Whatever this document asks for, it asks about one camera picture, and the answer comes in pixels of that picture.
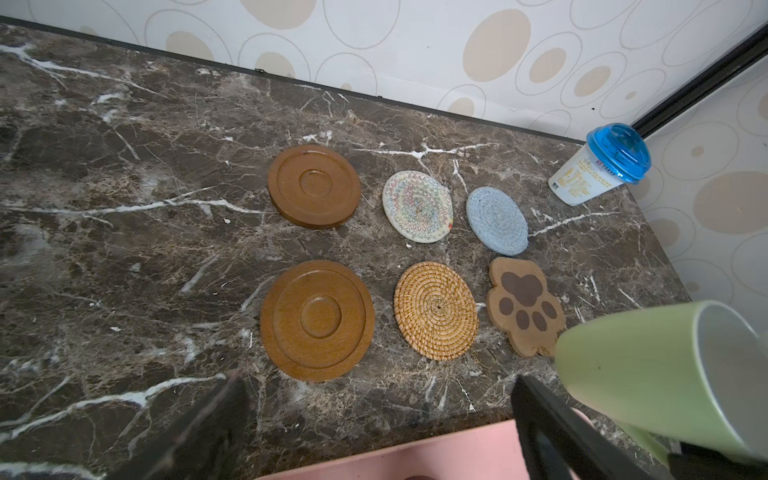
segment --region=mug rim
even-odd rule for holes
[[[725,303],[722,303],[718,300],[701,300],[699,302],[693,302],[693,305],[696,306],[694,310],[694,322],[693,322],[693,341],[694,341],[694,360],[696,361],[696,368],[699,372],[699,377],[701,379],[701,382],[703,383],[704,391],[707,393],[707,397],[710,400],[710,403],[714,406],[714,408],[717,411],[718,416],[720,417],[720,420],[722,420],[723,424],[725,425],[728,432],[732,435],[732,437],[737,441],[739,446],[745,451],[749,452],[751,455],[756,455],[760,457],[761,455],[757,454],[744,440],[744,438],[739,434],[739,432],[736,430],[736,428],[731,424],[731,421],[728,419],[728,416],[723,410],[723,406],[720,404],[720,402],[717,400],[717,397],[715,396],[714,391],[712,390],[712,385],[710,384],[710,380],[707,376],[707,370],[706,367],[703,364],[702,360],[702,352],[701,352],[701,345],[699,340],[699,332],[700,332],[700,320],[702,317],[702,314],[705,310],[711,308],[711,307],[720,307],[725,309],[726,311],[730,312],[736,319],[740,320],[741,323],[755,336],[755,338],[758,337],[757,332],[755,329],[750,325],[749,322],[747,322],[743,316],[741,316],[732,306],[727,305]]]

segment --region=wall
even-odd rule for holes
[[[3,0],[0,14],[584,139],[768,19],[763,0]]]
[[[768,57],[646,142],[630,190],[691,298],[768,329]]]

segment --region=paw pad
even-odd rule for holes
[[[489,273],[493,288],[486,299],[488,314],[507,333],[512,348],[522,356],[554,356],[565,314],[560,300],[547,290],[544,272],[527,260],[498,257]]]

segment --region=light blue cotton coaster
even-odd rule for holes
[[[467,199],[469,226],[489,249],[512,257],[528,248],[528,222],[509,195],[480,187]]]

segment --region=rattan coaster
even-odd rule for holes
[[[395,318],[414,350],[434,360],[454,359],[475,342],[478,316],[465,281],[447,266],[421,262],[400,277]]]
[[[453,228],[451,193],[422,172],[392,175],[384,185],[382,203],[389,222],[408,240],[433,243]]]
[[[528,222],[509,195],[480,187],[467,198],[467,220],[489,249],[512,257],[528,248]]]

